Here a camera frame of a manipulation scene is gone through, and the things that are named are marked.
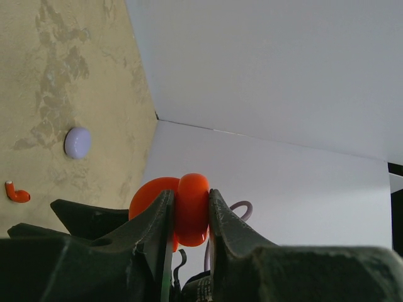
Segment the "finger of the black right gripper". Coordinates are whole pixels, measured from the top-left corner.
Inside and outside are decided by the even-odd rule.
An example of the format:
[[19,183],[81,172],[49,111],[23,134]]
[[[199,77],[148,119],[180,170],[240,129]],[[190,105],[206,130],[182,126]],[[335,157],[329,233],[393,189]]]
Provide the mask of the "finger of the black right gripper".
[[12,226],[9,230],[7,230],[7,234],[9,235],[10,238],[62,236],[62,237],[72,237],[80,241],[88,241],[88,239],[75,237],[68,233],[63,233],[56,230],[30,225],[26,223],[19,223],[15,226]]
[[100,208],[63,199],[50,204],[71,235],[106,235],[128,221],[128,210]]

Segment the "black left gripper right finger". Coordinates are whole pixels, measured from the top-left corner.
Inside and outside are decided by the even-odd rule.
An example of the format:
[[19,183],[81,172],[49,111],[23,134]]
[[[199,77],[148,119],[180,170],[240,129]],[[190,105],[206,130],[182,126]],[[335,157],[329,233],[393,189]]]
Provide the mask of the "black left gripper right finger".
[[209,194],[214,301],[401,301],[402,258],[380,247],[279,246]]

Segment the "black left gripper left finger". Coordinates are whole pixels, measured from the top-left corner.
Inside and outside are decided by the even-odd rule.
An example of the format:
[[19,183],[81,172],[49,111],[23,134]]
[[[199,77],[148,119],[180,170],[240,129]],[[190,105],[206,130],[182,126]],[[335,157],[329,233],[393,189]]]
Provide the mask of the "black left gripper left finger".
[[2,301],[168,301],[174,193],[106,235],[1,240]]

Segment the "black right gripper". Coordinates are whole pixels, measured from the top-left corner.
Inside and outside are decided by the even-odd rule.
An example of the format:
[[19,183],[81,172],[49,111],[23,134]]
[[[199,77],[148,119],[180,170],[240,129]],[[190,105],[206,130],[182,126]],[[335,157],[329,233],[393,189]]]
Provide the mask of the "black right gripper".
[[175,267],[172,272],[169,300],[183,302],[213,301],[210,271],[201,272],[191,277],[186,284],[181,287],[179,281],[179,269],[186,264],[187,255],[184,250],[179,250],[179,253],[181,255],[181,263]]

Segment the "orange earbud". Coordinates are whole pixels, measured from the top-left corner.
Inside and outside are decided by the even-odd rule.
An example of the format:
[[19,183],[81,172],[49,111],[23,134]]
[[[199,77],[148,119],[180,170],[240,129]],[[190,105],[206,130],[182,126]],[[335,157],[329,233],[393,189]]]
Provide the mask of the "orange earbud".
[[15,203],[27,203],[30,201],[30,194],[24,190],[16,190],[12,181],[6,181],[4,185],[6,195],[11,201]]

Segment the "purple earbud charging case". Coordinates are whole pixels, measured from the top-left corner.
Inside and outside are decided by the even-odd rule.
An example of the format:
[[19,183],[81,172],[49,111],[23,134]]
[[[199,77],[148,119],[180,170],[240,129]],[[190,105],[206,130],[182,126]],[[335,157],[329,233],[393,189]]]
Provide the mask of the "purple earbud charging case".
[[83,159],[91,148],[91,134],[87,128],[74,127],[64,140],[64,151],[72,159]]

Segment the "orange earbud charging case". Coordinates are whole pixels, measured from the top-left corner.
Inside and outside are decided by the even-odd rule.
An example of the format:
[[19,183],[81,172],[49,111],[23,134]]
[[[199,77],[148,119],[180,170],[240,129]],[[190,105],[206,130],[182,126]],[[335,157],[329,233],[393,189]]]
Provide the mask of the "orange earbud charging case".
[[208,179],[197,173],[159,177],[145,183],[134,195],[128,209],[131,220],[145,211],[162,191],[174,192],[173,252],[178,246],[197,247],[205,242],[209,226]]

